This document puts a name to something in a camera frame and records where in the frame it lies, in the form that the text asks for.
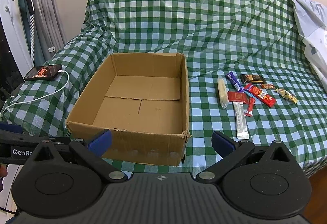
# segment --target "smartphone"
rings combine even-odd
[[[46,65],[32,68],[24,77],[25,81],[48,80],[52,81],[61,70],[61,64]]]

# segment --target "ribbed gray surface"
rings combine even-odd
[[[158,176],[161,175],[166,178],[159,180]],[[287,220],[258,220],[244,215],[230,207],[215,186],[198,183],[189,173],[135,173],[125,183],[109,185],[92,207],[79,214],[60,219],[40,219],[22,213],[13,223],[302,224],[308,222],[299,215]]]

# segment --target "white window frame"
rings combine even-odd
[[[0,18],[10,51],[24,77],[31,69],[31,57],[26,42],[18,0],[0,0]]]

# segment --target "checkered tablecloth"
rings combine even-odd
[[[217,77],[233,71],[260,74],[297,96],[295,105],[269,90],[275,106],[258,102],[246,120],[252,142],[284,141],[310,174],[326,162],[327,95],[303,50],[289,0],[89,0],[81,34],[46,63],[62,64],[70,73],[64,92],[15,106],[4,118],[32,135],[65,136],[71,108],[109,54],[181,52],[187,56],[193,136],[185,162],[179,167],[108,162],[129,173],[197,174],[220,160],[211,134],[219,130],[236,139],[236,127],[233,105],[222,109],[217,101]],[[53,82],[27,82],[6,105],[51,93],[66,80],[63,74]],[[227,87],[234,91],[230,83]]]

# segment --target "cardboard box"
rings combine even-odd
[[[189,92],[180,53],[115,53],[96,71],[68,116],[75,138],[108,128],[114,160],[178,166],[189,137]]]

